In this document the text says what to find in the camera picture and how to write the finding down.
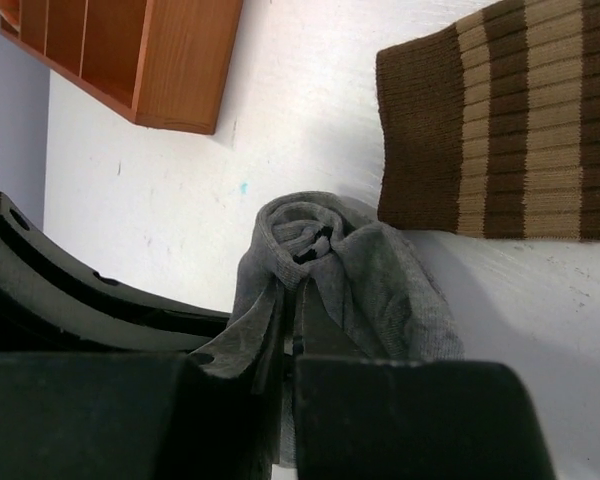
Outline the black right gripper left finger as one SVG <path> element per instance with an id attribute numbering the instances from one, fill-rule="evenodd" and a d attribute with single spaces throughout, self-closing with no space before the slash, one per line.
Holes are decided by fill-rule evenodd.
<path id="1" fill-rule="evenodd" d="M 279 457 L 284 306 L 283 288 L 270 281 L 218 337 L 175 356 L 170 478 L 270 478 Z"/>

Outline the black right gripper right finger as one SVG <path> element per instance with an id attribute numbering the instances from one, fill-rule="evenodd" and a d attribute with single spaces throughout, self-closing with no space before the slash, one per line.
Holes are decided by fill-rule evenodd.
<path id="1" fill-rule="evenodd" d="M 294 317 L 302 479 L 552 479 L 533 402 L 509 367 L 370 358 L 305 281 Z"/>

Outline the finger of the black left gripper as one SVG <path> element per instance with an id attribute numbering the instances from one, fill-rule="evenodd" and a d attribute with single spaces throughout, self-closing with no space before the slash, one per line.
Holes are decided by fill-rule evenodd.
<path id="1" fill-rule="evenodd" d="M 102 276 L 0 192 L 0 352 L 188 352 L 228 319 Z"/>

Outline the grey sock with black stripes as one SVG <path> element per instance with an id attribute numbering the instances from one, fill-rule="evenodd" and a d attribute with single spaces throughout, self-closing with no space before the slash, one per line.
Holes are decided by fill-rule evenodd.
<path id="1" fill-rule="evenodd" d="M 251 245 L 239 263 L 224 331 L 270 281 L 283 288 L 284 373 L 275 463 L 287 468 L 296 462 L 294 317 L 307 280 L 316 284 L 329 318 L 370 358 L 431 362 L 464 355 L 446 301 L 397 230 L 330 193 L 301 192 L 269 202 L 256 217 Z"/>

